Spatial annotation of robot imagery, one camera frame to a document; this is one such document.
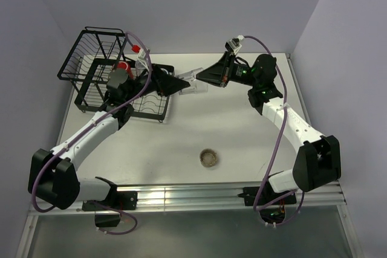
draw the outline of white table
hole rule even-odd
[[[257,54],[240,54],[250,65]],[[288,102],[304,117],[296,85],[285,54],[274,54],[288,88]],[[207,68],[221,54],[156,54],[152,62],[173,65],[177,74]],[[283,92],[279,77],[277,88]],[[106,139],[82,164],[79,177],[104,177],[117,184],[192,184],[260,181],[278,136],[278,129],[249,103],[249,87],[229,83],[209,86],[206,94],[175,94],[170,98],[164,123],[131,118]],[[87,123],[93,113],[81,112],[74,92],[61,136],[65,141]],[[205,168],[199,153],[211,148],[220,161]],[[272,172],[293,167],[296,152],[281,141]]]

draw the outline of gray floor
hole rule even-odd
[[[40,217],[29,257],[351,257],[336,207],[303,208],[276,230],[251,210],[136,216],[125,236],[96,232],[93,215]]]

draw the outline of brown round object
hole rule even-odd
[[[218,155],[212,149],[203,149],[200,152],[200,162],[204,167],[213,167],[218,162]]]

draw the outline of dish rack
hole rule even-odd
[[[137,76],[135,61],[124,53],[126,43],[125,33],[116,28],[85,27],[80,32],[57,76],[71,82],[77,92],[74,103],[82,112],[98,111],[106,94],[109,73],[119,62],[128,63],[133,76]],[[173,66],[158,66],[174,75]],[[169,97],[150,93],[132,102],[132,116],[163,122],[168,103]]]

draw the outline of wire basket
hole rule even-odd
[[[124,54],[125,45],[124,32],[115,28],[85,27],[79,34],[57,76],[73,84],[77,92],[74,103],[82,112],[98,111],[105,97],[109,73],[119,62],[127,62],[134,68],[135,61]],[[159,67],[174,74],[173,66]],[[162,122],[168,102],[169,97],[150,93],[132,102],[132,116]]]

